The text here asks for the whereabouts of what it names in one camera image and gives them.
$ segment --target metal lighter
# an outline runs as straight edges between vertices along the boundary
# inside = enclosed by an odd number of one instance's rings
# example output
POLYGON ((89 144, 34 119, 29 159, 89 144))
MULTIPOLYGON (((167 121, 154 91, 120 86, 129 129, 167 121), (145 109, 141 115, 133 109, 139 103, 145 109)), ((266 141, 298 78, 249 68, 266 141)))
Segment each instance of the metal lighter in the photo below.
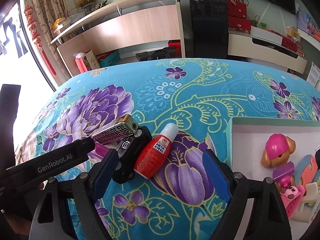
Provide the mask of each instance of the metal lighter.
POLYGON ((92 138, 100 144, 116 141, 133 135, 138 129, 138 123, 131 115, 125 114, 118 119, 99 128, 92 138))

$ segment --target bed sheet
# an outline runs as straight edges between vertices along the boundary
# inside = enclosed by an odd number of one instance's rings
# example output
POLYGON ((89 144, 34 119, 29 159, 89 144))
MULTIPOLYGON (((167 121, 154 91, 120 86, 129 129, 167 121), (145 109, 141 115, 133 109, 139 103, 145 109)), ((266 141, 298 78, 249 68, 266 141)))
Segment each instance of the bed sheet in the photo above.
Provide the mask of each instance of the bed sheet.
MULTIPOLYGON (((71 78, 54 93, 17 162, 90 136, 123 114, 153 136, 174 122, 180 132, 158 173, 151 180, 136 175, 123 185, 111 181, 95 205, 113 239, 207 240, 226 203, 205 173, 202 152, 210 148, 227 161, 225 130, 235 116, 319 121, 319 98, 294 75, 238 61, 166 59, 101 68, 71 78)), ((57 179, 73 179, 99 161, 90 154, 57 179)), ((85 239, 75 205, 69 204, 78 237, 85 239)))

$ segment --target black toy car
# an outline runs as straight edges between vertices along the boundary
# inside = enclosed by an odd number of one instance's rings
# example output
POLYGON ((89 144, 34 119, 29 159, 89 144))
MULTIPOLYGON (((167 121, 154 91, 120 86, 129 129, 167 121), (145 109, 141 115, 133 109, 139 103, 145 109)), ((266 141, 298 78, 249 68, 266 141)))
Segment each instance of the black toy car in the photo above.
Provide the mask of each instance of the black toy car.
POLYGON ((152 135, 146 126, 139 126, 137 132, 119 143, 119 162, 112 179, 119 184, 124 184, 133 179, 133 167, 147 144, 152 140, 152 135))

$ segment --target plastic toy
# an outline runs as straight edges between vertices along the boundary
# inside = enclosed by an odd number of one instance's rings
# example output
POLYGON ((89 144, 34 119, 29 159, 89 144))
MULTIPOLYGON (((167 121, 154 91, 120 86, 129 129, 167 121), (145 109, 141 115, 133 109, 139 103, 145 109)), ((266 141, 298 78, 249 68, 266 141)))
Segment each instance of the plastic toy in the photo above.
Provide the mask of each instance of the plastic toy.
POLYGON ((297 211, 291 217, 297 222, 311 223, 320 209, 320 170, 319 147, 316 148, 315 157, 306 155, 297 165, 294 172, 296 184, 301 184, 306 189, 297 211))
POLYGON ((319 211, 320 187, 316 182, 306 185, 307 194, 302 198, 300 205, 291 219, 297 222, 311 223, 319 211))
POLYGON ((117 148, 119 162, 112 179, 118 184, 124 184, 134 178, 133 167, 142 150, 152 140, 152 135, 146 126, 139 126, 137 132, 123 138, 117 148))
POLYGON ((266 142, 265 150, 262 154, 261 164, 265 168, 276 167, 273 172, 273 179, 277 180, 276 185, 280 191, 282 188, 294 186, 292 174, 294 172, 293 163, 287 163, 296 149, 296 143, 291 138, 280 133, 271 135, 266 142))
POLYGON ((293 173, 295 185, 302 185, 306 188, 306 185, 313 181, 317 169, 316 158, 311 154, 304 156, 293 173))
POLYGON ((305 189, 301 185, 298 185, 297 187, 291 186, 288 189, 283 188, 281 190, 280 195, 288 218, 291 218, 299 207, 304 192, 305 189))
POLYGON ((289 188, 291 184, 291 175, 294 173, 294 164, 288 162, 282 167, 275 169, 272 173, 274 182, 279 182, 281 188, 289 188))

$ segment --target red glue bottle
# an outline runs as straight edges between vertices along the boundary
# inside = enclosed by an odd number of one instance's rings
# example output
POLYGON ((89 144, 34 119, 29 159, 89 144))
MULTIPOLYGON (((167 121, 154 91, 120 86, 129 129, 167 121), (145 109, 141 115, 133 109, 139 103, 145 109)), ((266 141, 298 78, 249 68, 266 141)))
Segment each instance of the red glue bottle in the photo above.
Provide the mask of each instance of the red glue bottle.
POLYGON ((150 179, 155 175, 168 157, 172 142, 178 132, 177 125, 168 123, 161 133, 142 150, 134 165, 134 171, 145 179, 150 179))

